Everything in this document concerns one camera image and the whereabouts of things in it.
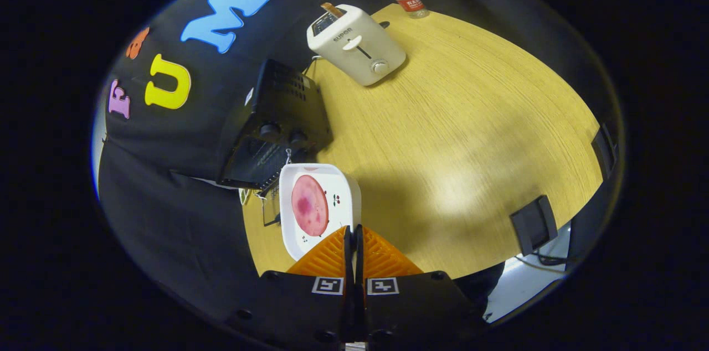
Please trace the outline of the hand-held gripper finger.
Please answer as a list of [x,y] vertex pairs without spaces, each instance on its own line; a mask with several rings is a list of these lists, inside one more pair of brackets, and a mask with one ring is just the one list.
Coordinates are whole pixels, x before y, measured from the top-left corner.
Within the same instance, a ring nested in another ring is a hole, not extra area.
[[425,272],[374,230],[355,231],[354,333],[368,349],[463,349],[488,331],[442,270]]
[[353,286],[351,230],[336,230],[286,272],[263,273],[227,326],[264,348],[340,350]]

